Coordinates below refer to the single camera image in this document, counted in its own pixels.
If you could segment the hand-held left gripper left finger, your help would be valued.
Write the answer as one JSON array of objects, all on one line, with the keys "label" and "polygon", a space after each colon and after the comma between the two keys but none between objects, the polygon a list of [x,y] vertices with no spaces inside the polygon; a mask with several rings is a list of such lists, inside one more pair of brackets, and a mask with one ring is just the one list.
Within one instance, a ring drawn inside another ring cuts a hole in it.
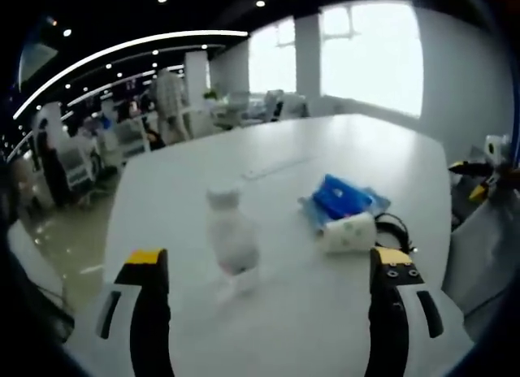
[{"label": "hand-held left gripper left finger", "polygon": [[167,251],[136,250],[75,317],[72,356],[90,376],[173,376]]}]

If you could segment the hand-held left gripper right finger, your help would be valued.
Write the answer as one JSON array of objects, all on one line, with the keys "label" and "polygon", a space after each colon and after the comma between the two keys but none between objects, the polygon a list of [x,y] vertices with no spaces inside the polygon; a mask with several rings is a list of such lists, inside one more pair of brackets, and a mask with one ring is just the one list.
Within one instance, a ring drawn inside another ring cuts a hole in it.
[{"label": "hand-held left gripper right finger", "polygon": [[474,345],[460,309],[398,249],[370,251],[368,317],[366,376],[445,376]]}]

